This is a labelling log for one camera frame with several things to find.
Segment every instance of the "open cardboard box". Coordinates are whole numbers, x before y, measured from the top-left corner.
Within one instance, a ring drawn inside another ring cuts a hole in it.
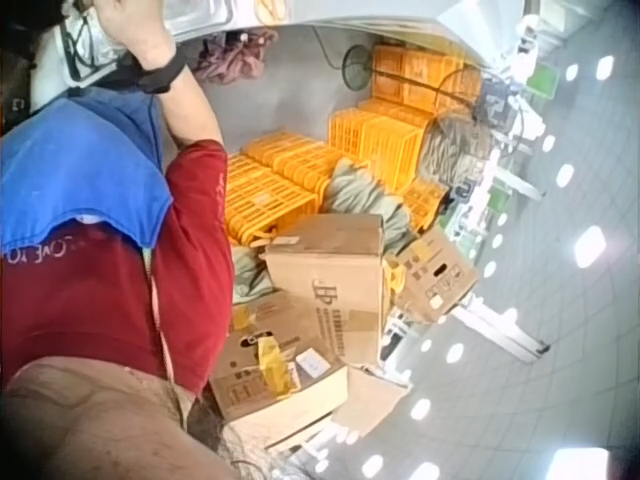
[[[406,275],[395,304],[416,321],[436,322],[478,281],[476,270],[439,227],[403,250],[398,261]]]
[[[210,384],[228,426],[247,444],[268,449],[342,405],[348,370],[320,338],[308,302],[278,292],[243,308],[251,321],[229,334]],[[269,387],[260,368],[261,337],[277,341],[295,385],[284,398]]]
[[[378,362],[384,314],[379,215],[314,215],[275,238],[274,285],[312,302],[321,337],[350,364]]]

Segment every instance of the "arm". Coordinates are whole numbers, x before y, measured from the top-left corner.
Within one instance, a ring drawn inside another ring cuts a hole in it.
[[[162,68],[176,52],[176,45],[162,19],[162,0],[95,0],[100,24],[124,45],[145,70]],[[222,144],[215,113],[188,68],[158,95],[169,131],[180,147],[200,140]]]

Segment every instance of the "white label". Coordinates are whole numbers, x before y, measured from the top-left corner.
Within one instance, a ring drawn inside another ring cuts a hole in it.
[[[296,357],[296,362],[311,378],[318,378],[331,369],[331,365],[313,348],[302,352]]]
[[[291,376],[294,388],[296,390],[300,390],[302,388],[302,384],[300,383],[300,375],[298,375],[298,367],[296,367],[294,362],[289,362],[287,364],[287,369],[289,370],[289,375]]]
[[[300,237],[278,237],[273,240],[274,245],[295,245],[300,241]]]

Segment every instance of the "yellow label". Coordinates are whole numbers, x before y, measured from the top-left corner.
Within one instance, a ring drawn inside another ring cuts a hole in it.
[[[258,340],[258,360],[267,386],[278,400],[299,390],[275,338],[262,337]]]

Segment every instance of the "packing tape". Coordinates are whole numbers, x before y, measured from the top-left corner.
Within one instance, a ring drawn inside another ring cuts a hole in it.
[[[249,313],[249,307],[247,305],[234,307],[233,313],[231,314],[231,325],[233,326],[233,330],[237,331],[247,328],[249,326],[250,318],[251,314]]]
[[[258,340],[258,360],[267,386],[278,400],[298,390],[275,338],[262,337]]]
[[[404,288],[407,269],[398,262],[393,255],[386,255],[382,260],[382,268],[387,282],[387,288],[398,294]]]

